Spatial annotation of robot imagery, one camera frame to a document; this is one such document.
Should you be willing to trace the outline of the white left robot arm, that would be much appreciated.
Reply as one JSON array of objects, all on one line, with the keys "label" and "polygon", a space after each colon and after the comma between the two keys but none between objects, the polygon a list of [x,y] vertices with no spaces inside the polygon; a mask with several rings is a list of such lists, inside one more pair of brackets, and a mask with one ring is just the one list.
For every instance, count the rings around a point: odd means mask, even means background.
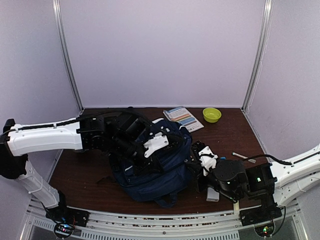
[{"label": "white left robot arm", "polygon": [[42,203],[46,216],[54,222],[76,222],[87,213],[67,207],[65,195],[43,179],[28,155],[51,150],[99,150],[132,159],[138,173],[159,170],[155,152],[168,142],[161,131],[151,131],[154,125],[152,121],[126,113],[39,125],[21,125],[8,119],[0,135],[0,175],[19,182]]}]

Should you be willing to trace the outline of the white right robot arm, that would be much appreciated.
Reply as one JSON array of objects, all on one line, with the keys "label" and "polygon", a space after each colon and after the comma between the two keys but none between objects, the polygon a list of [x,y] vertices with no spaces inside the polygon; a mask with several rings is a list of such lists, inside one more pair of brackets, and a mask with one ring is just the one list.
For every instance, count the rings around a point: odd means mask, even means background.
[{"label": "white right robot arm", "polygon": [[288,203],[320,181],[319,146],[286,160],[268,155],[272,162],[250,168],[245,167],[247,158],[222,159],[200,141],[191,150],[185,163],[195,176],[198,191],[213,188],[234,204],[244,197],[260,201],[260,206],[239,212],[243,226],[281,217]]}]

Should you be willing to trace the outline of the navy blue student backpack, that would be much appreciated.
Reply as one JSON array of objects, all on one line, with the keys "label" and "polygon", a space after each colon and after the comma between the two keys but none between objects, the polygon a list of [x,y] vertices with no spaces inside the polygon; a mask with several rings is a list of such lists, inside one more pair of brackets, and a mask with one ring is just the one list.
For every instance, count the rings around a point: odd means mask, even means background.
[{"label": "navy blue student backpack", "polygon": [[136,141],[144,144],[157,133],[167,136],[168,146],[150,156],[154,172],[134,172],[133,162],[114,152],[108,153],[108,160],[114,180],[132,199],[171,208],[177,202],[178,192],[192,179],[186,165],[191,159],[192,136],[180,123],[158,118]]}]

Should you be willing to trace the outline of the blue striped reader book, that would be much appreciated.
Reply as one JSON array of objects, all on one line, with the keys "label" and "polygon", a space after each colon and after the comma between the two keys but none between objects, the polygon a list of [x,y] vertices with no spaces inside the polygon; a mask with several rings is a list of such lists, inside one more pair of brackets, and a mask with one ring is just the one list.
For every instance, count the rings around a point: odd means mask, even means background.
[{"label": "blue striped reader book", "polygon": [[204,127],[204,125],[183,106],[170,110],[164,110],[163,114],[169,121],[177,122],[183,125],[190,133],[200,130]]}]

